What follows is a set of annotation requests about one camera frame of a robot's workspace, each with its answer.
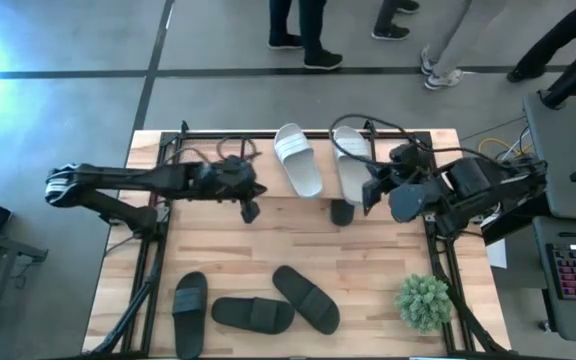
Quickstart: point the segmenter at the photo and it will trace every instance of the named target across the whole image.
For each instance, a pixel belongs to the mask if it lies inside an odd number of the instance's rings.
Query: sneaker
[[[506,75],[506,79],[511,83],[518,83],[528,79],[536,79],[541,77],[543,74],[546,73],[546,67],[542,67],[541,69],[535,72],[522,72],[519,69],[515,68],[515,70],[511,71]]]
[[[404,14],[415,14],[419,11],[419,3],[413,0],[400,0],[401,4],[397,8],[398,12]]]
[[[430,45],[426,45],[423,50],[421,50],[421,72],[426,75],[432,75],[432,69],[435,67],[435,62],[428,58],[428,52],[430,51]]]
[[[304,45],[301,42],[301,36],[286,34],[279,40],[269,40],[268,47],[271,50],[298,50],[303,49]]]
[[[457,86],[464,77],[464,73],[461,70],[453,70],[448,76],[436,76],[430,75],[426,79],[424,86],[428,90],[439,90],[442,88]]]
[[[404,27],[399,27],[395,24],[390,26],[390,29],[382,31],[373,31],[372,38],[375,40],[386,40],[386,41],[400,41],[410,35],[410,30]]]
[[[311,70],[335,70],[341,67],[344,57],[324,50],[316,59],[304,60],[304,67]]]

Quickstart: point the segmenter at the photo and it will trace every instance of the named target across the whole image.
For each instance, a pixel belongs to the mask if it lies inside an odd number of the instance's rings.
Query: black slide sandal
[[[222,325],[276,335],[286,331],[295,309],[285,301],[223,297],[212,306],[212,318]]]
[[[208,282],[204,274],[192,272],[179,280],[172,317],[177,357],[182,360],[197,359],[204,348],[207,298]]]
[[[281,266],[272,276],[279,292],[312,327],[330,335],[339,327],[339,308],[320,288],[290,266]]]

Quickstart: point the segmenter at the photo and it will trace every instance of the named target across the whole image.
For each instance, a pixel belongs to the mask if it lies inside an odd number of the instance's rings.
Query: black shoe
[[[543,74],[546,73],[546,67],[542,67],[538,71],[535,72],[522,72],[519,69],[515,68],[515,70],[511,71],[506,75],[506,79],[511,83],[518,83],[528,79],[536,79],[541,77]]]
[[[400,41],[410,35],[410,30],[404,27],[399,27],[395,24],[390,26],[390,29],[373,31],[372,38],[375,40],[386,40],[386,41]]]
[[[271,50],[298,50],[303,49],[301,36],[286,34],[281,39],[270,39],[268,47]]]
[[[311,70],[335,70],[341,67],[343,60],[343,56],[324,50],[317,58],[305,59],[304,67]]]
[[[419,3],[413,0],[401,0],[397,11],[404,14],[415,14],[419,11]]]

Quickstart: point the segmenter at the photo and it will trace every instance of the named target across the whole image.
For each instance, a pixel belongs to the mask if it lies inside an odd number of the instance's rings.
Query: jeans
[[[576,9],[555,25],[528,51],[517,64],[517,70],[524,74],[540,72],[559,49],[574,39],[576,39]],[[576,73],[576,60],[568,66],[566,72],[551,86],[551,89],[573,76],[574,73]]]
[[[428,58],[436,63],[435,76],[447,76],[457,68],[466,51],[504,10],[506,0],[461,0],[461,4],[460,15],[451,31],[430,44]]]
[[[375,32],[382,32],[390,29],[392,24],[392,18],[397,12],[397,8],[401,0],[384,0],[381,4],[381,10],[379,10],[379,15],[377,15],[377,22],[375,23]]]
[[[288,14],[292,0],[270,0],[270,37],[281,39],[288,34]],[[299,0],[299,27],[306,59],[317,58],[323,52],[321,30],[326,0]]]

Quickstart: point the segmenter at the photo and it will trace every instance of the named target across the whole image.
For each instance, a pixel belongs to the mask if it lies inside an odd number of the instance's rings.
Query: green plant
[[[411,328],[422,334],[438,330],[450,321],[452,304],[446,290],[448,285],[434,276],[412,275],[395,297],[395,306]]]

